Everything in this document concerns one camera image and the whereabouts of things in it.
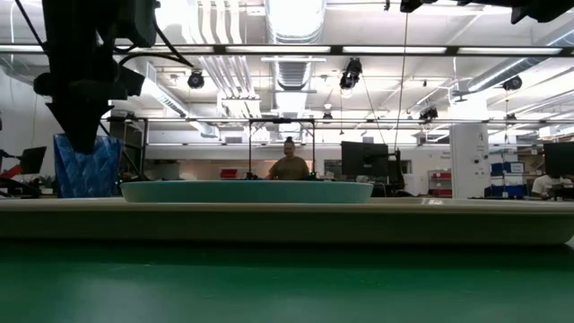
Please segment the white pillar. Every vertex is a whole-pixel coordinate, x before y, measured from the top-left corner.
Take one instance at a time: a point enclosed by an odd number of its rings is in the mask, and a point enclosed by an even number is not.
[[[454,198],[484,197],[491,185],[486,125],[460,124],[450,128]]]
[[[453,119],[489,118],[486,99],[480,95],[469,96],[462,102],[451,102],[448,114]],[[488,143],[486,124],[458,124],[450,127],[454,198],[484,197],[484,189],[491,185]]]

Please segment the green table surface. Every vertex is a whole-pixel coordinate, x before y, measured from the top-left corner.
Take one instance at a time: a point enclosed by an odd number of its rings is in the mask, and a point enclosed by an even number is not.
[[[0,322],[574,322],[574,250],[0,241]]]

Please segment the black monitor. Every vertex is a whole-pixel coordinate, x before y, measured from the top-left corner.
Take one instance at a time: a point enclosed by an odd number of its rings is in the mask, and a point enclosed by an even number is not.
[[[42,168],[42,163],[44,162],[44,155],[46,155],[46,147],[24,150],[22,157],[20,157],[22,175],[38,174]]]
[[[574,175],[574,143],[544,144],[546,174]]]
[[[346,176],[388,176],[388,146],[341,142],[342,173]]]

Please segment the red object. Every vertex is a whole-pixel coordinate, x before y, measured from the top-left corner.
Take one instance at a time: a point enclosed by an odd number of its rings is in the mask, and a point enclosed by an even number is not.
[[[439,176],[437,176],[437,174],[432,174],[432,177],[434,179],[452,179],[452,174],[451,173],[439,173]]]
[[[236,179],[237,178],[237,170],[222,170],[219,174],[221,179]]]
[[[22,167],[20,165],[16,165],[11,169],[5,171],[4,173],[0,174],[0,177],[3,179],[11,179],[14,176],[22,174]]]
[[[430,194],[434,197],[452,197],[452,189],[432,189]]]

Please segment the teal plate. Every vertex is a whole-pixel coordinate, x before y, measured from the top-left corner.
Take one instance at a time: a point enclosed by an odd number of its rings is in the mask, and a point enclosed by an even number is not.
[[[147,181],[122,184],[132,203],[367,203],[373,186],[277,180]]]

